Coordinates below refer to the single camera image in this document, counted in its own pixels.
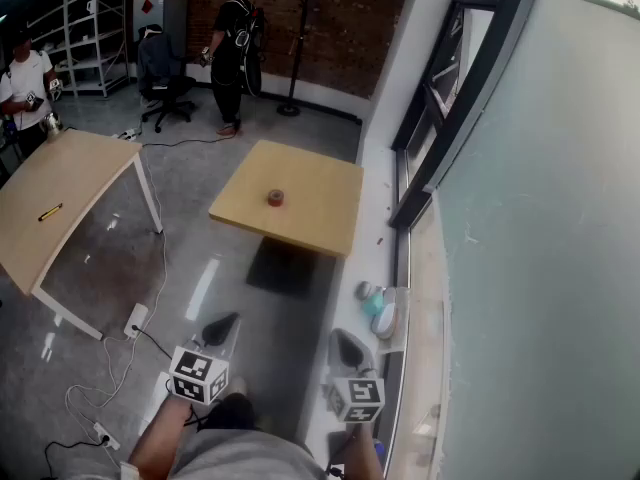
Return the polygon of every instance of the white table leg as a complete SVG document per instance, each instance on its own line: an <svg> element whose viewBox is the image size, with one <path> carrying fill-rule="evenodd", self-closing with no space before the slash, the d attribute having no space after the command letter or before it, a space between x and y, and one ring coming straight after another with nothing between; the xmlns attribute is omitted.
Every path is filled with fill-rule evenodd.
<svg viewBox="0 0 640 480"><path fill-rule="evenodd" d="M135 165L136 167L136 172L138 173L138 179L140 180L140 186L142 187L142 193L144 194L144 198L147 201L147 206L149 207L149 213L151 214L153 223L156 226L156 231L158 233L162 233L162 223L160 222L160 217L158 217L158 212L156 211L156 205L153 203L153 198L151 197L151 191L149 190L149 185L147 184L147 177L144 175L144 170L142 169L142 162L140 161L140 153L138 153L136 157L133 159L133 165Z"/></svg>
<svg viewBox="0 0 640 480"><path fill-rule="evenodd" d="M81 331L86 332L92 338L97 340L102 339L102 333L95 330L91 327L87 322L78 318L71 311L65 308L62 304L60 304L57 300L55 300L51 295L45 292L40 286L33 290L33 295L42 302L45 306L49 307L49 309L53 310L56 314L60 315L65 320L68 320L70 323L75 325Z"/></svg>

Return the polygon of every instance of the baseboard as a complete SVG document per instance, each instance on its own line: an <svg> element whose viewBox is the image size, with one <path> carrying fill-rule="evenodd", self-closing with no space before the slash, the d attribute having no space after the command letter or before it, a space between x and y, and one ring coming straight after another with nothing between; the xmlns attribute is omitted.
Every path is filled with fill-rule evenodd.
<svg viewBox="0 0 640 480"><path fill-rule="evenodd" d="M129 64L129 74L135 78L136 65ZM200 64L187 64L186 75L196 79L200 87L211 86L211 69ZM262 94L264 98L283 101L289 94L290 79L269 73L262 74ZM369 114L371 102L365 98L347 94L336 89L312 84L303 80L296 82L294 103L361 124Z"/></svg>

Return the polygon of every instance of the black cap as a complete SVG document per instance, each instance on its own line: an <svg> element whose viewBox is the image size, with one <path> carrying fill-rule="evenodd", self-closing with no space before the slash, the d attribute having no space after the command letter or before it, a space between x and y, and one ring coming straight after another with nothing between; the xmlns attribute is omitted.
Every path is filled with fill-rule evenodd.
<svg viewBox="0 0 640 480"><path fill-rule="evenodd" d="M31 32L24 25L16 27L9 36L9 41L12 48L24 44L29 39L31 39Z"/></svg>

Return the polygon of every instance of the wooden table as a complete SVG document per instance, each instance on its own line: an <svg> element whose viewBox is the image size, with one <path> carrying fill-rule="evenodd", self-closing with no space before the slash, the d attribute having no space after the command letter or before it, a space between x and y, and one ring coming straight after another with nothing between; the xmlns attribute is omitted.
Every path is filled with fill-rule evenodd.
<svg viewBox="0 0 640 480"><path fill-rule="evenodd" d="M132 163L158 233L162 231L140 163L140 144L78 130L45 142L0 190L0 264L26 295L96 339L102 333L42 287L53 260L102 194ZM43 220L54 206L62 208Z"/></svg>
<svg viewBox="0 0 640 480"><path fill-rule="evenodd" d="M212 219L330 256L348 256L363 170L354 164L259 141L209 209ZM267 203L271 190L284 203Z"/></svg>

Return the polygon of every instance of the chair backrest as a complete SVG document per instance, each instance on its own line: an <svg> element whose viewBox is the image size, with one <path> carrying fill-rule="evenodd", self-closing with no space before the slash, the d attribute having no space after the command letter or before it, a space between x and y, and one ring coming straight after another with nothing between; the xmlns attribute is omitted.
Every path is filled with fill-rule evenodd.
<svg viewBox="0 0 640 480"><path fill-rule="evenodd" d="M138 46L138 89L142 92L154 83L167 83L171 76L180 74L181 64L171 51L167 34L151 34L142 39Z"/></svg>

